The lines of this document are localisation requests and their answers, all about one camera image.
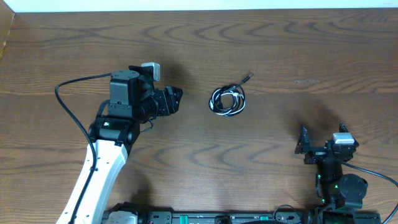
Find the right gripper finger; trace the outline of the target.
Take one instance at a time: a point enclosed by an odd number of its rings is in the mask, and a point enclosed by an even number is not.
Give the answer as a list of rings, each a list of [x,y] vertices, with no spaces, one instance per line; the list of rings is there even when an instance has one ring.
[[[305,154],[310,150],[310,140],[308,136],[308,130],[304,124],[300,125],[300,133],[298,137],[298,142],[295,148],[296,154]]]
[[[339,133],[350,133],[349,131],[348,131],[348,128],[346,127],[346,125],[343,123],[343,122],[341,122],[340,124],[339,124]],[[355,140],[355,143],[354,144],[352,144],[352,145],[354,145],[355,147],[358,147],[359,146],[359,142],[357,142],[357,140],[354,138],[354,140]]]

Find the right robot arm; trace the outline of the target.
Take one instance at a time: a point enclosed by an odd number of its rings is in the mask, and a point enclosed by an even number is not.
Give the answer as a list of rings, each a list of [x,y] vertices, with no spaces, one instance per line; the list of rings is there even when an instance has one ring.
[[[356,174],[344,174],[342,164],[353,158],[359,143],[343,123],[324,146],[312,146],[308,130],[300,126],[296,154],[304,155],[306,165],[317,166],[315,190],[322,206],[308,214],[307,223],[354,223],[363,207],[368,183]]]

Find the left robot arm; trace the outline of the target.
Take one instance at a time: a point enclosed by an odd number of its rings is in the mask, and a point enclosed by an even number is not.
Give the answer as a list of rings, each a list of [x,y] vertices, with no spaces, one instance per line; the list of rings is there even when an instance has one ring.
[[[178,111],[183,91],[157,89],[160,66],[143,63],[108,73],[109,99],[82,132],[88,146],[82,170],[58,223],[100,223],[114,182],[125,165],[140,126]]]

